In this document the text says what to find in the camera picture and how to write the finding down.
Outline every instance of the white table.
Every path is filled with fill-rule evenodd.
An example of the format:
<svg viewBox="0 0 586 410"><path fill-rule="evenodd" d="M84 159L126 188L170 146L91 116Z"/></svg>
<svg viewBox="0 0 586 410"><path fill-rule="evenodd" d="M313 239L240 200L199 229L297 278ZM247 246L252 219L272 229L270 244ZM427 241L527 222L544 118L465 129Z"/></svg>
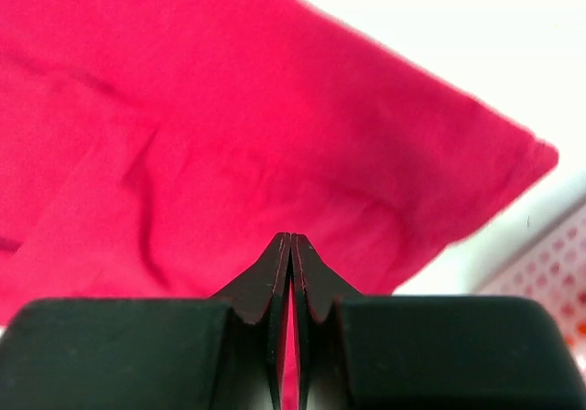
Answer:
<svg viewBox="0 0 586 410"><path fill-rule="evenodd" d="M472 292L586 196L586 0L307 1L559 149L553 173L397 293Z"/></svg>

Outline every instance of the white surface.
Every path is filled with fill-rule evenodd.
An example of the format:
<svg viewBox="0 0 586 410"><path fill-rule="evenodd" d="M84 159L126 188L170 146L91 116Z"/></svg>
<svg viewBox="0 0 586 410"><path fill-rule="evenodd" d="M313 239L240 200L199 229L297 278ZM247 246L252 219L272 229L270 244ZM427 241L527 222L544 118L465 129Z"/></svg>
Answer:
<svg viewBox="0 0 586 410"><path fill-rule="evenodd" d="M552 174L397 293L471 292L586 194L586 0L307 1L559 149Z"/></svg>

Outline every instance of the red fabric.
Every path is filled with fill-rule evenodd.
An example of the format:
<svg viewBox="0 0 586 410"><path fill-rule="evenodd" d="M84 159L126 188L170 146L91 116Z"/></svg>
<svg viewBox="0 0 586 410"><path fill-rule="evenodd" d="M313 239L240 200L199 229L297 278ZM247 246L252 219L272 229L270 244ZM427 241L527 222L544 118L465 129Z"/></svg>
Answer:
<svg viewBox="0 0 586 410"><path fill-rule="evenodd" d="M208 296L278 231L390 293L557 161L295 0L0 3L0 323Z"/></svg>

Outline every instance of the black robotic claw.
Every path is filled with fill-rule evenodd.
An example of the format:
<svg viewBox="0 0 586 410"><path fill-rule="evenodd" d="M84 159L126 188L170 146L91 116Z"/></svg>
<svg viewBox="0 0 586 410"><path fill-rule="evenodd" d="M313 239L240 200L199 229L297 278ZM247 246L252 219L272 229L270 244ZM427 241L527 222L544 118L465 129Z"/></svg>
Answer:
<svg viewBox="0 0 586 410"><path fill-rule="evenodd" d="M0 408L280 409L289 286L301 410L586 408L538 304L363 296L291 233L208 299L23 308L0 340Z"/></svg>

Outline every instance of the red cloth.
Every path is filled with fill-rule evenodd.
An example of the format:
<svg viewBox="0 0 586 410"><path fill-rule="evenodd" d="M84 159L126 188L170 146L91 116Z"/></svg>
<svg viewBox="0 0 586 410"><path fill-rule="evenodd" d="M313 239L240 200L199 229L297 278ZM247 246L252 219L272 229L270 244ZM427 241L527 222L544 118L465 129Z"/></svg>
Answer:
<svg viewBox="0 0 586 410"><path fill-rule="evenodd" d="M557 161L295 0L0 3L0 324L208 296L278 231L390 293Z"/></svg>

